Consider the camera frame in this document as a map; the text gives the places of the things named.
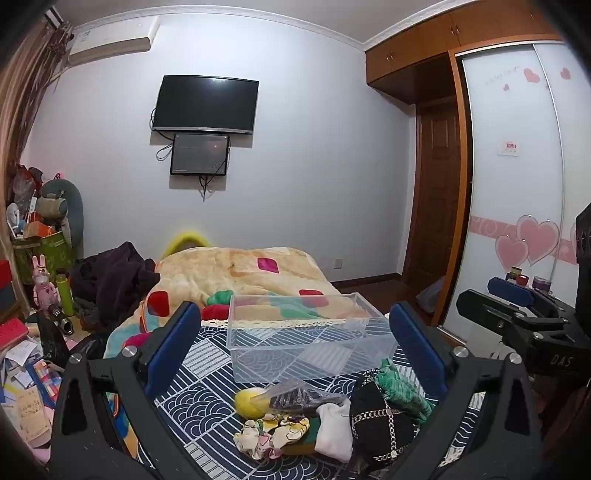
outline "pink rabbit toy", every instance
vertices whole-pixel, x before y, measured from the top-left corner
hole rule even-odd
[[[60,301],[60,295],[56,286],[49,281],[49,272],[45,268],[45,255],[39,257],[33,256],[33,278],[35,287],[33,288],[33,300],[47,316],[47,309]]]

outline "green storage bin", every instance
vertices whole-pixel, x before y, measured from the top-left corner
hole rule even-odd
[[[74,264],[72,249],[66,243],[62,232],[45,238],[32,237],[23,240],[13,239],[12,248],[17,263],[18,275],[25,285],[33,285],[33,255],[45,255],[45,265],[50,280],[55,283],[58,268],[70,270]]]

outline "blue gripper pad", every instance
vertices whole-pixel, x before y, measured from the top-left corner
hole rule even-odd
[[[499,277],[492,277],[488,281],[488,293],[520,307],[530,307],[534,304],[534,296],[528,288]]]
[[[447,394],[446,367],[427,338],[431,333],[427,329],[432,327],[426,326],[407,302],[397,303],[390,310],[390,330],[404,350],[421,386],[428,395],[441,401]],[[445,342],[439,332],[435,335]],[[441,348],[444,355],[447,354],[448,347]]]
[[[144,391],[152,400],[166,393],[201,328],[201,314],[194,303],[181,304],[177,312],[180,318],[148,364]]]

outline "green bottle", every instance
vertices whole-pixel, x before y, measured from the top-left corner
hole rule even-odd
[[[66,317],[74,315],[74,300],[72,299],[72,291],[68,279],[63,273],[56,277],[57,291],[60,293],[61,311]]]

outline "white cloth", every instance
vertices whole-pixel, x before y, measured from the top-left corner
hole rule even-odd
[[[325,403],[316,409],[320,416],[320,428],[314,450],[343,463],[351,460],[353,434],[349,424],[351,402],[345,400],[342,406]]]

